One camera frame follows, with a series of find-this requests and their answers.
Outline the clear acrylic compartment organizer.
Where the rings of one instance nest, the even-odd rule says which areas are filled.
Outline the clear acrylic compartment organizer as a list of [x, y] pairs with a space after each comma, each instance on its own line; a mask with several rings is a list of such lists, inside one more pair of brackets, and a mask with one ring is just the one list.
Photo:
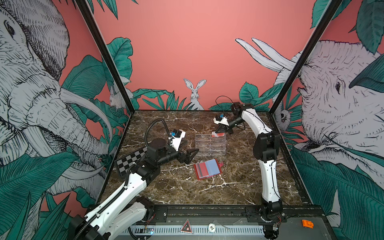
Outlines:
[[212, 138], [211, 134], [195, 136], [196, 149], [200, 149], [197, 156], [224, 156], [226, 154], [226, 135], [221, 138]]

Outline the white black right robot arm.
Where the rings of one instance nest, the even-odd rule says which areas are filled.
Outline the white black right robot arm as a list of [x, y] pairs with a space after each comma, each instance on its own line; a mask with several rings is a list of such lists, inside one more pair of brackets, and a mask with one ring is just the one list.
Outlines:
[[280, 135], [273, 132], [259, 117], [251, 104], [235, 102], [231, 105], [233, 117], [227, 118], [223, 114], [214, 117], [218, 125], [215, 133], [233, 133], [233, 128], [241, 123], [247, 123], [256, 136], [253, 154], [258, 160], [262, 175], [262, 205], [259, 214], [263, 221], [270, 223], [279, 218], [283, 211], [276, 165], [280, 150]]

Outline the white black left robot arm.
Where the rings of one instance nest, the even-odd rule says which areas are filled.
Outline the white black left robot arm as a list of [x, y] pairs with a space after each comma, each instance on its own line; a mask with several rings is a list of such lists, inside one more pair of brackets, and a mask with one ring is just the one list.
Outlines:
[[199, 149], [177, 151], [164, 139], [152, 140], [115, 192], [85, 217], [71, 220], [67, 239], [114, 240], [135, 223], [153, 220], [154, 204], [138, 194], [160, 174], [162, 165], [173, 160], [189, 164], [198, 152]]

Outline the white red credit card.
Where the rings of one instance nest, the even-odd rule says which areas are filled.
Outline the white red credit card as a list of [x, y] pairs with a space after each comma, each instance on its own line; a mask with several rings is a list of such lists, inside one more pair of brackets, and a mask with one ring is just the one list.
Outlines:
[[226, 135], [226, 133], [216, 133], [216, 132], [212, 132], [211, 137], [212, 137], [212, 138], [221, 138], [221, 137], [224, 137], [225, 135]]

